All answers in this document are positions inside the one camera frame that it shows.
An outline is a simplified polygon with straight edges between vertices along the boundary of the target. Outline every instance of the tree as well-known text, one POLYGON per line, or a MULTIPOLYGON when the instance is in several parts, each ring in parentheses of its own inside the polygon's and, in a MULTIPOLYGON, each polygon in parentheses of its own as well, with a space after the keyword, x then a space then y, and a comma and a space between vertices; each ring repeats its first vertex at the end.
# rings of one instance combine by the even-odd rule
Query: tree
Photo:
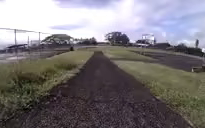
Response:
POLYGON ((196 39, 196 41, 195 41, 195 48, 198 48, 198 45, 199 45, 199 40, 196 39))
POLYGON ((129 37, 122 32, 110 32, 105 35, 105 39, 111 44, 127 44, 129 42, 129 37))
POLYGON ((52 34, 41 42, 45 42, 46 44, 68 44, 71 39, 73 38, 67 34, 52 34))

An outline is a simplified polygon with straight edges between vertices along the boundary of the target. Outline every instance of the ground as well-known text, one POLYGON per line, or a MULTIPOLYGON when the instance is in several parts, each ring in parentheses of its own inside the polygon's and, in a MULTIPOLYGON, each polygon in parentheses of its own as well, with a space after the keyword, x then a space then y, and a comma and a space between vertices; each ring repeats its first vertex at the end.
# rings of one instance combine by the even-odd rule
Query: ground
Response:
POLYGON ((82 71, 25 114, 7 121, 13 128, 191 127, 144 85, 96 52, 82 71))

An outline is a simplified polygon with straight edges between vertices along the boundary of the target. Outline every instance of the cloud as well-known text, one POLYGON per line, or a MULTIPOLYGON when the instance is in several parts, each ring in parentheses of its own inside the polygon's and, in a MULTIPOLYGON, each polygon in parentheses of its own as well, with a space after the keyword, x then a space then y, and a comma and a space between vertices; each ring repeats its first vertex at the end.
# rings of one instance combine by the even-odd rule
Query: cloud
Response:
POLYGON ((158 42, 199 39, 205 47, 205 0, 4 0, 0 27, 98 40, 110 31, 131 40, 153 33, 158 42))
POLYGON ((55 0, 63 8, 104 8, 121 0, 55 0))

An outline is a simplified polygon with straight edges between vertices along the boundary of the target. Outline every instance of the roof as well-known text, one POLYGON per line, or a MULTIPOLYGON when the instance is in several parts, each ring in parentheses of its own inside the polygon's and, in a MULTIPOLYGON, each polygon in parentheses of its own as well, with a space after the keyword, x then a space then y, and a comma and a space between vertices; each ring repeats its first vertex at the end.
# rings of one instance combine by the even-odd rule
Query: roof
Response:
POLYGON ((18 48, 18 47, 23 47, 23 46, 26 46, 27 44, 16 44, 16 45, 11 45, 11 46, 8 46, 6 48, 18 48))

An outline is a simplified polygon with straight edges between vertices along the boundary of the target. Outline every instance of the grass verge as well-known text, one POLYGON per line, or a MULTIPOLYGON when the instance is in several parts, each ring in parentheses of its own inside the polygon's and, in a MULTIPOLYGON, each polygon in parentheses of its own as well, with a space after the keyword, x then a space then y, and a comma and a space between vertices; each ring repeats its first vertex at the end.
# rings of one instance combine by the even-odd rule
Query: grass verge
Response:
POLYGON ((75 51, 48 59, 0 64, 0 113, 3 119, 20 108, 28 108, 47 92, 70 78, 92 52, 75 51))
MULTIPOLYGON (((137 57, 124 49, 106 51, 106 56, 112 58, 137 57)), ((143 82, 159 99, 166 102, 172 109, 179 112, 189 122, 199 128, 205 128, 205 74, 194 74, 172 69, 160 64, 140 61, 114 61, 121 69, 143 82)))

